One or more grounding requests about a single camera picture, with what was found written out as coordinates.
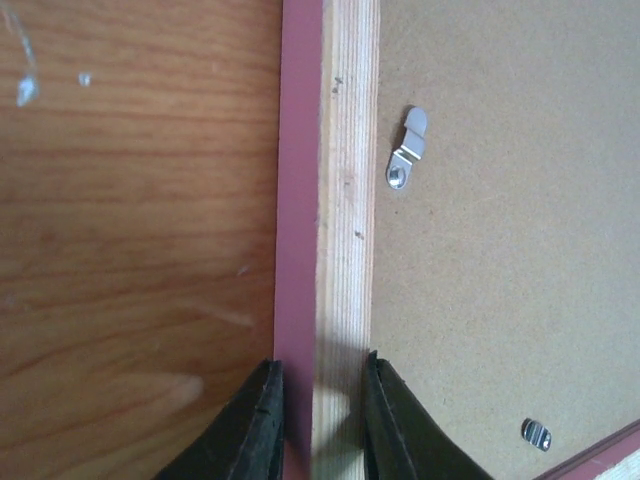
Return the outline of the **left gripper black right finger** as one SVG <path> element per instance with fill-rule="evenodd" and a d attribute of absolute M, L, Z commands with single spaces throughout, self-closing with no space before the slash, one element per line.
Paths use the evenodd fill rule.
<path fill-rule="evenodd" d="M 488 479 L 437 425 L 391 363 L 371 352 L 364 369 L 367 479 Z"/>

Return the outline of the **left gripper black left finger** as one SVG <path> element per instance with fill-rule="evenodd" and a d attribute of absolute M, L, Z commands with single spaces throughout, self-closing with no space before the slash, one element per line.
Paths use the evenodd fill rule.
<path fill-rule="evenodd" d="M 204 432 L 155 477 L 277 480 L 283 458 L 283 367 L 264 360 Z"/>

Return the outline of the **pink wooden picture frame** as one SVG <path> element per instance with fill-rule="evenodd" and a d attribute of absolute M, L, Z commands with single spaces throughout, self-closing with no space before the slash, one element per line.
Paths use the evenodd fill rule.
<path fill-rule="evenodd" d="M 365 478 L 364 365 L 373 351 L 389 361 L 371 344 L 376 192 L 380 182 L 406 188 L 427 150 L 429 118 L 408 106 L 400 140 L 379 164 L 383 2 L 324 1 L 313 22 L 320 46 L 313 60 L 319 162 L 300 203 L 311 216 L 311 279 L 304 288 L 280 282 L 276 314 L 278 353 L 303 376 L 291 391 L 306 397 L 293 407 L 293 479 Z M 638 475 L 639 416 L 532 479 Z"/>

